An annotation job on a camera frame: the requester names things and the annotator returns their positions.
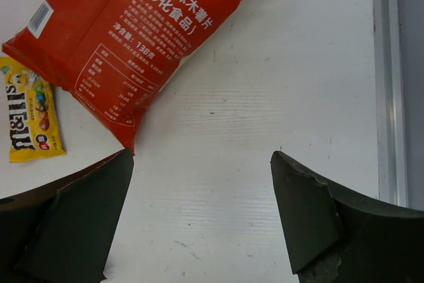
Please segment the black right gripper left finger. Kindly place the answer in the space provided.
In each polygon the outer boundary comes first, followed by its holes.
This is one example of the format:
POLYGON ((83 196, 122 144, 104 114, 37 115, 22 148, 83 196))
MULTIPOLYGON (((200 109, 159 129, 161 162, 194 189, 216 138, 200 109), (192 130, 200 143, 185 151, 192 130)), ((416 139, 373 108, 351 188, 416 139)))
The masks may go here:
POLYGON ((1 199, 2 282, 102 282, 134 168, 124 149, 1 199))

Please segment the yellow M&M's candy bag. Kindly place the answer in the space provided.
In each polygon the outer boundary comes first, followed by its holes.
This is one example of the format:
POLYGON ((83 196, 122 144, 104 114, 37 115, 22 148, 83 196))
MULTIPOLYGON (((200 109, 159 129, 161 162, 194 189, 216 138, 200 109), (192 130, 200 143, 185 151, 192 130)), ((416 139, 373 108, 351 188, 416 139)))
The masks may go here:
POLYGON ((9 110, 12 163, 66 155, 52 86, 10 57, 1 58, 9 110))

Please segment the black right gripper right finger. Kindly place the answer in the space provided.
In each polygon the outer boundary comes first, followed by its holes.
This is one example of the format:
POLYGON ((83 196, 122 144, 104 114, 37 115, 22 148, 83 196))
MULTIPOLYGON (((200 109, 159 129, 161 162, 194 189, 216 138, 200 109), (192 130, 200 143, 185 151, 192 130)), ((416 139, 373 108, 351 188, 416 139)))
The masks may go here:
POLYGON ((423 212, 360 194, 276 151, 270 161, 300 282, 422 282, 423 212))

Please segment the large red chips bag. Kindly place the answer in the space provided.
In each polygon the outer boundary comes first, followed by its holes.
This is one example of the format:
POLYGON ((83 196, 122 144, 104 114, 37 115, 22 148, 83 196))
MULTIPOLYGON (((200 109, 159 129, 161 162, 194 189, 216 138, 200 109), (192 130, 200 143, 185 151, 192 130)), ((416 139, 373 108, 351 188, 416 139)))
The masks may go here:
POLYGON ((4 53, 134 148, 146 110, 243 0, 44 0, 4 53))

